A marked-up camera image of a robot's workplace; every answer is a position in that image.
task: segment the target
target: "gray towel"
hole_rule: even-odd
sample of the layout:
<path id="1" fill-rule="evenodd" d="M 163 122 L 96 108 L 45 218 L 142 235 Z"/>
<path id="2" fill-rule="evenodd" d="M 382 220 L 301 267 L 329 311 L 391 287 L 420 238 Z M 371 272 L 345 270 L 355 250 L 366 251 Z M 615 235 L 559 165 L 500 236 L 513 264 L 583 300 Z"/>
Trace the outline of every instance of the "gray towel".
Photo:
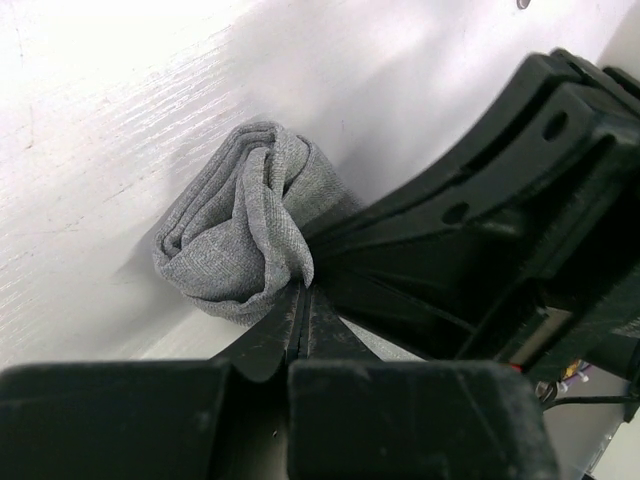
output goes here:
<path id="1" fill-rule="evenodd" d="M 358 209 L 312 142 L 276 123 L 242 125 L 174 204 L 154 263 L 200 309 L 252 325 L 292 278 L 311 283 L 304 237 Z"/>

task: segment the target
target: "cable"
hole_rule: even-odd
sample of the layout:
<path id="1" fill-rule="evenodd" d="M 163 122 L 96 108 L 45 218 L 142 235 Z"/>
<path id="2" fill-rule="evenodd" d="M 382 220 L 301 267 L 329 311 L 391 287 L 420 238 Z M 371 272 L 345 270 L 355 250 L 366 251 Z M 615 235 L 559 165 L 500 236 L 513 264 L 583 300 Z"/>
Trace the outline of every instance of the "cable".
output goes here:
<path id="1" fill-rule="evenodd" d="M 559 407 L 560 405 L 604 405 L 604 404 L 616 404 L 616 403 L 640 403 L 640 397 L 568 397 L 559 398 L 553 400 L 546 405 L 542 405 L 543 410 L 549 410 L 553 407 Z"/>

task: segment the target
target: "round hole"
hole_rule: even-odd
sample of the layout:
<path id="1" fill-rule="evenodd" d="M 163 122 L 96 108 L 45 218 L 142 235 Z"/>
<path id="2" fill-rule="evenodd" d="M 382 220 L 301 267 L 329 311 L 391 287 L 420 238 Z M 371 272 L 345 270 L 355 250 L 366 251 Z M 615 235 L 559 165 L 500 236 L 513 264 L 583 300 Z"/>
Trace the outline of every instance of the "round hole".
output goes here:
<path id="1" fill-rule="evenodd" d="M 560 112 L 556 114 L 547 126 L 544 128 L 544 132 L 542 132 L 542 138 L 544 138 L 547 142 L 552 142 L 558 135 L 562 133 L 562 131 L 567 126 L 567 121 L 569 120 L 569 115 L 565 112 Z"/>
<path id="2" fill-rule="evenodd" d="M 460 223 L 469 211 L 469 204 L 462 202 L 454 205 L 442 216 L 442 222 L 447 225 L 455 225 Z"/>

